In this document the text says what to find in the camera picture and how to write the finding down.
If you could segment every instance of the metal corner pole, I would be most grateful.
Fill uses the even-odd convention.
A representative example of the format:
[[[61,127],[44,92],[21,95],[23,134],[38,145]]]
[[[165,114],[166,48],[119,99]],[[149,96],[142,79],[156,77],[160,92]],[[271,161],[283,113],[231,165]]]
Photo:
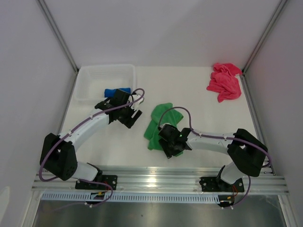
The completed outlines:
[[[68,97],[68,101],[66,103],[66,107],[65,107],[62,119],[60,121],[60,124],[59,124],[58,134],[62,131],[64,122],[65,122],[65,118],[66,118],[66,114],[67,114],[67,111],[68,111],[68,107],[70,106],[70,103],[71,103],[72,94],[73,94],[75,86],[76,86],[76,81],[77,81],[77,74],[75,73],[75,77],[73,78],[73,82],[72,82],[71,92],[70,92],[70,95]]]
[[[66,55],[67,59],[69,60],[72,69],[75,71],[76,75],[78,74],[78,67],[75,63],[75,60],[73,59],[71,52],[69,51],[65,40],[63,39],[63,36],[45,2],[45,0],[36,0],[38,6],[40,7],[43,15],[45,16],[45,19],[48,23],[48,25],[50,26],[51,30],[53,31],[54,36],[56,37],[57,41],[60,44],[60,47],[62,49],[62,51],[64,52],[64,54]]]
[[[258,41],[257,45],[255,46],[253,52],[251,53],[249,59],[247,60],[245,66],[242,70],[243,76],[241,77],[241,82],[242,82],[243,91],[245,93],[246,100],[247,100],[247,103],[248,103],[248,106],[249,106],[249,109],[250,109],[250,115],[251,115],[255,130],[256,130],[257,137],[264,144],[266,144],[264,133],[262,131],[260,121],[259,121],[259,117],[258,117],[258,114],[257,114],[257,111],[256,111],[256,107],[255,107],[255,104],[254,104],[254,101],[253,101],[253,98],[252,98],[252,95],[251,95],[251,91],[250,91],[250,88],[249,88],[249,85],[248,85],[248,82],[247,82],[247,79],[246,79],[245,76],[246,76],[251,64],[253,63],[253,60],[256,58],[256,56],[258,55],[258,53],[260,52],[260,50],[264,46],[264,44],[265,44],[267,38],[269,37],[270,33],[274,29],[277,21],[281,17],[281,15],[282,15],[282,13],[283,13],[284,9],[286,8],[289,1],[290,0],[281,0],[279,2],[279,4],[276,7],[272,17],[269,20],[266,28],[264,29],[264,31],[262,33],[262,36],[259,38],[259,41]]]
[[[275,27],[277,21],[279,20],[279,18],[281,17],[284,9],[286,8],[288,2],[290,0],[281,0],[274,12],[274,14],[272,15],[272,17],[270,18],[262,36],[260,37],[257,45],[255,46],[253,52],[251,53],[249,59],[247,60],[242,72],[243,75],[245,75],[249,69],[249,67],[251,66],[251,63],[253,62],[253,60],[256,58],[257,54],[260,52],[261,48],[263,47],[265,41],[267,40],[269,34],[271,33],[271,31],[273,30],[273,28]]]
[[[280,200],[282,213],[287,227],[300,227],[300,220],[297,218],[298,214],[291,201],[290,195],[278,195]]]

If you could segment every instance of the black mounting bracket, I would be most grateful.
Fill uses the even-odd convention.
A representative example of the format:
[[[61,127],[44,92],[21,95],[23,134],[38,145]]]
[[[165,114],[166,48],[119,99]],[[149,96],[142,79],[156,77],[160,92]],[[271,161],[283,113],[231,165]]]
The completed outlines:
[[[235,191],[232,190],[232,187],[235,186],[238,192],[244,192],[244,185],[242,178],[236,180],[234,184],[230,184],[230,187],[222,188],[219,187],[216,176],[203,176],[200,178],[200,185],[202,187],[203,192],[230,192],[233,193]]]
[[[129,96],[135,94],[136,93],[129,94],[125,91],[117,89],[113,97],[107,98],[106,100],[98,103],[95,105],[95,109],[108,110],[120,105],[125,105],[128,102]],[[134,110],[130,106],[126,106],[124,108],[107,112],[106,114],[109,116],[109,123],[118,120],[130,129],[141,116],[142,111]]]
[[[230,207],[235,204],[235,197],[230,195],[218,195],[219,207]]]
[[[98,170],[98,173],[93,181],[107,183],[110,185],[113,190],[116,190],[117,183],[118,183],[118,176],[117,175],[103,175],[102,170],[97,168],[96,166],[90,164],[91,166],[95,167]],[[98,190],[98,191],[105,191],[109,190],[108,187],[105,185],[95,184],[95,183],[87,183],[81,180],[76,182],[75,189],[78,190]]]

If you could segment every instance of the white table surface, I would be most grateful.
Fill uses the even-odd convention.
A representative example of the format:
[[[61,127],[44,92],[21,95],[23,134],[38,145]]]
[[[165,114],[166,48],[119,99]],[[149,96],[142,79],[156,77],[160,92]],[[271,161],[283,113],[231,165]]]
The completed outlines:
[[[210,67],[136,67],[137,87],[145,90],[141,104],[143,114],[131,129],[120,122],[111,123],[88,139],[77,151],[77,159],[94,165],[160,166],[160,167],[222,167],[231,159],[224,154],[207,151],[184,151],[179,157],[167,159],[163,151],[148,150],[143,134],[158,104],[171,102],[183,106],[192,114],[193,127],[206,132],[236,132],[238,128],[256,135],[244,93],[236,100],[218,103],[218,93],[207,91]],[[73,128],[94,108],[77,102],[73,97],[63,130]],[[184,115],[178,128],[188,127]]]

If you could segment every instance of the blue object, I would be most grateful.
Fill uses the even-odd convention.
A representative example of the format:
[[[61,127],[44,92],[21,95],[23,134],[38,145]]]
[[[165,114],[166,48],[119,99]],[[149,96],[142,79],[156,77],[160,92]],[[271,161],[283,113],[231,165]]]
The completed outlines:
[[[111,98],[114,96],[114,93],[117,89],[105,89],[104,90],[104,98]],[[127,93],[131,93],[130,87],[120,88],[120,90],[125,91]]]

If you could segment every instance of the gray floor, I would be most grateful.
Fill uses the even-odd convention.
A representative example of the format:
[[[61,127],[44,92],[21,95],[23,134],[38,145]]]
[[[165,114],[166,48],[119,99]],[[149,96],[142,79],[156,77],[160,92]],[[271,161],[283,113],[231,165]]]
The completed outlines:
[[[286,227],[276,196],[249,196],[234,210],[216,204],[107,202],[97,208],[41,201],[34,227]]]

